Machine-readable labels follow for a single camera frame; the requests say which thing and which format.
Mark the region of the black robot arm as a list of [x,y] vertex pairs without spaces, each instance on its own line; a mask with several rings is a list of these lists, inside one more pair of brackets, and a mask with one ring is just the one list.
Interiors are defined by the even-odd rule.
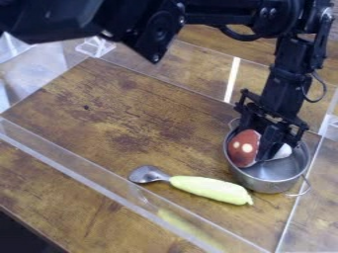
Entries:
[[331,8],[331,0],[0,0],[0,35],[28,44],[100,36],[152,63],[185,25],[213,27],[240,42],[275,39],[263,93],[243,90],[235,106],[239,129],[262,135],[266,160],[308,130],[296,114],[326,58]]

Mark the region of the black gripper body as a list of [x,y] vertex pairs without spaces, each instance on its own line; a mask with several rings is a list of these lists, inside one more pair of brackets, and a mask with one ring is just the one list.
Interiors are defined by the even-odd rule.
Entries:
[[287,144],[298,144],[308,130],[307,123],[298,117],[308,88],[307,74],[291,73],[272,65],[262,94],[240,90],[241,97],[235,106],[254,104],[264,126],[276,125],[282,129]]

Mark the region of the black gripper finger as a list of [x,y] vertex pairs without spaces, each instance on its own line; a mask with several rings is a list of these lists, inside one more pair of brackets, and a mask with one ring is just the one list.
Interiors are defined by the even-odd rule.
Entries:
[[284,132],[276,125],[258,126],[260,134],[259,148],[256,154],[258,161],[271,160],[284,144]]
[[258,133],[262,133],[264,124],[258,107],[254,104],[236,105],[235,111],[240,114],[239,130],[252,129]]

